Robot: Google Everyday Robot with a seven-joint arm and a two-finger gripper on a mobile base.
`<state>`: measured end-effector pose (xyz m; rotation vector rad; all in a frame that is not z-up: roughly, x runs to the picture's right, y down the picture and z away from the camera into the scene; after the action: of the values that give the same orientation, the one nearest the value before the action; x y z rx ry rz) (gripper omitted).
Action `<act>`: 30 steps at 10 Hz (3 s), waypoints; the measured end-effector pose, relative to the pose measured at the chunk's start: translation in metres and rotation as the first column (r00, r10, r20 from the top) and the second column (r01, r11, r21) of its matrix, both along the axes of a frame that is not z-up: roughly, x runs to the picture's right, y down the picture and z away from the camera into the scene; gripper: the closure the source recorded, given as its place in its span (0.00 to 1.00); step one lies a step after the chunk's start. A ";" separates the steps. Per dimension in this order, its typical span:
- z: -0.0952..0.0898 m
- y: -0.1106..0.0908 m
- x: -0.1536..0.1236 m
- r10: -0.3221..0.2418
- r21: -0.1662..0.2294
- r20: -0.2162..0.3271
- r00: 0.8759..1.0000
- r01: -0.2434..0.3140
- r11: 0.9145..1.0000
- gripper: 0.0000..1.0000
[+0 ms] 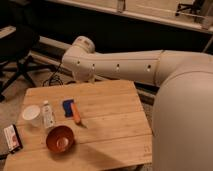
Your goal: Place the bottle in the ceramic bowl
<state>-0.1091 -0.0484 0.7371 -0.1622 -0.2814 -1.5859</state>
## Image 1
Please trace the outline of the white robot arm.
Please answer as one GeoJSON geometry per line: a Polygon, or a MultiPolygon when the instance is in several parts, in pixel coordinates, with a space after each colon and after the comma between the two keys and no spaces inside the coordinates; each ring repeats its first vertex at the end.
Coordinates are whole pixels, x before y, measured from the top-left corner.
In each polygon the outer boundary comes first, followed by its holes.
{"type": "Polygon", "coordinates": [[[62,64],[78,81],[95,75],[156,86],[153,171],[213,171],[213,55],[151,50],[98,53],[77,37],[62,64]]]}

